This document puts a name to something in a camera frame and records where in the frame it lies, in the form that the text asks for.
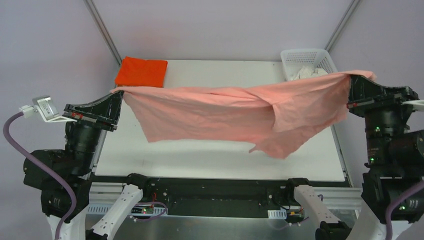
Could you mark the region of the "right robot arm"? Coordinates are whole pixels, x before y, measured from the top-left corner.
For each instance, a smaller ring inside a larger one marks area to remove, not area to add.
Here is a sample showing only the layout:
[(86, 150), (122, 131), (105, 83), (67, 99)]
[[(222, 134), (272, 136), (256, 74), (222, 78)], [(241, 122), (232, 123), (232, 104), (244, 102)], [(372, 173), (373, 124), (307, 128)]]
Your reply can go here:
[(368, 172), (353, 227), (335, 217), (305, 178), (291, 178), (284, 197), (303, 207), (317, 240), (394, 240), (424, 215), (424, 132), (408, 119), (424, 102), (408, 86), (389, 87), (353, 75), (347, 109), (364, 118)]

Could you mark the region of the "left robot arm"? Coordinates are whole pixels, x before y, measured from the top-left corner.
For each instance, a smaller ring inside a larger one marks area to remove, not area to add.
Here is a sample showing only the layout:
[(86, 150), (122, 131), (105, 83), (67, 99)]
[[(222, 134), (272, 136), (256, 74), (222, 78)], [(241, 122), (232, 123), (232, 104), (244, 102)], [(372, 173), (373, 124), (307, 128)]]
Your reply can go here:
[(60, 114), (50, 96), (33, 99), (23, 109), (47, 123), (65, 123), (64, 149), (33, 151), (24, 161), (24, 184), (41, 191), (41, 208), (55, 240), (111, 240), (132, 208), (142, 198), (150, 179), (131, 173), (104, 217), (85, 228), (89, 209), (90, 176), (102, 132), (116, 130), (124, 92), (110, 93), (85, 104), (67, 104)]

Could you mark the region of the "pink t-shirt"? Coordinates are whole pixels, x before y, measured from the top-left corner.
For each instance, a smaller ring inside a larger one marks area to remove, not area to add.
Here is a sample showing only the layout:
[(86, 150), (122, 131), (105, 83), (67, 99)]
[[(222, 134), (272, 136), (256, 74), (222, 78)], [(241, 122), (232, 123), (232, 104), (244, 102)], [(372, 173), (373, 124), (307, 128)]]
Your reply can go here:
[(285, 159), (310, 138), (346, 119), (352, 70), (254, 87), (122, 86), (148, 142), (216, 140), (253, 144)]

